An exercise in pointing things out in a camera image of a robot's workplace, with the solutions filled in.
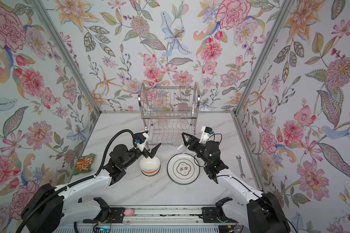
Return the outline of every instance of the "floral wall panel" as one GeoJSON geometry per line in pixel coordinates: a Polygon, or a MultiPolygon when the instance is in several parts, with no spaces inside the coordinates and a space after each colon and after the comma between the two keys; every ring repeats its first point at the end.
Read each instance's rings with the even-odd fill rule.
{"type": "Polygon", "coordinates": [[[0,232],[40,186],[70,180],[96,122],[59,54],[31,5],[0,2],[0,232]]]}
{"type": "Polygon", "coordinates": [[[43,3],[71,36],[65,43],[103,112],[139,110],[141,82],[198,82],[201,110],[232,110],[280,7],[280,0],[43,3]]]}
{"type": "Polygon", "coordinates": [[[296,1],[238,117],[296,230],[350,232],[350,1],[296,1]]]}

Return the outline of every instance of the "marble surface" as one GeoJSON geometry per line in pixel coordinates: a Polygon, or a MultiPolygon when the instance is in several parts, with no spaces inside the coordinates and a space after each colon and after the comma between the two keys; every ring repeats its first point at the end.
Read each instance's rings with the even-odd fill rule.
{"type": "MultiPolygon", "coordinates": [[[[202,126],[208,126],[215,133],[221,133],[223,140],[219,146],[221,159],[238,176],[240,169],[236,156],[242,157],[242,165],[246,178],[243,180],[252,187],[256,187],[248,162],[246,160],[240,139],[234,126],[230,113],[200,113],[197,120],[196,133],[202,126]]],[[[101,114],[93,133],[87,143],[83,155],[94,153],[95,157],[92,170],[96,171],[101,163],[103,152],[107,142],[114,134],[122,129],[130,129],[134,133],[144,131],[144,124],[138,113],[104,113],[101,114]]],[[[106,157],[118,144],[132,147],[129,133],[120,135],[111,145],[106,157]]],[[[139,167],[139,158],[126,169],[126,175],[117,183],[92,192],[83,198],[88,201],[94,197],[102,197],[109,205],[213,205],[216,201],[230,196],[231,193],[224,187],[210,180],[201,168],[200,175],[191,184],[179,185],[174,183],[167,175],[167,163],[169,159],[178,154],[174,146],[161,146],[156,156],[161,161],[161,169],[158,174],[148,177],[142,174],[139,167]]],[[[73,176],[72,182],[93,174],[85,173],[73,176]]]]}

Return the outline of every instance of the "white bowl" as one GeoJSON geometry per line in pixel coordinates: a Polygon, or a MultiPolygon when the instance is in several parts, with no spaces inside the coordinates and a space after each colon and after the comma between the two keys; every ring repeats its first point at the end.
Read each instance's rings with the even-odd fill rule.
{"type": "Polygon", "coordinates": [[[140,169],[146,176],[153,176],[158,173],[161,167],[159,158],[154,156],[153,158],[142,158],[140,160],[140,169]]]}

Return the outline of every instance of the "metal dish rack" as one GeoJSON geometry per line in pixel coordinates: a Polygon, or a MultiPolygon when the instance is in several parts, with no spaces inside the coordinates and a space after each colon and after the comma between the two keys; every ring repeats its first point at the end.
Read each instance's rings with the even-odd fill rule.
{"type": "Polygon", "coordinates": [[[149,131],[149,145],[172,145],[186,132],[196,135],[196,121],[200,107],[200,88],[145,87],[138,92],[141,118],[149,131]]]}

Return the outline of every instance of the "wrench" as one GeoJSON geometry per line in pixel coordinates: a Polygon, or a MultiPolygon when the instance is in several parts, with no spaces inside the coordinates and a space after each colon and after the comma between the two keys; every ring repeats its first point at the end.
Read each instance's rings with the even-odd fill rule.
{"type": "Polygon", "coordinates": [[[240,166],[240,172],[241,172],[240,177],[241,178],[245,178],[245,175],[244,175],[244,172],[243,172],[243,166],[241,164],[241,156],[236,156],[236,159],[238,160],[238,165],[240,166]]]}

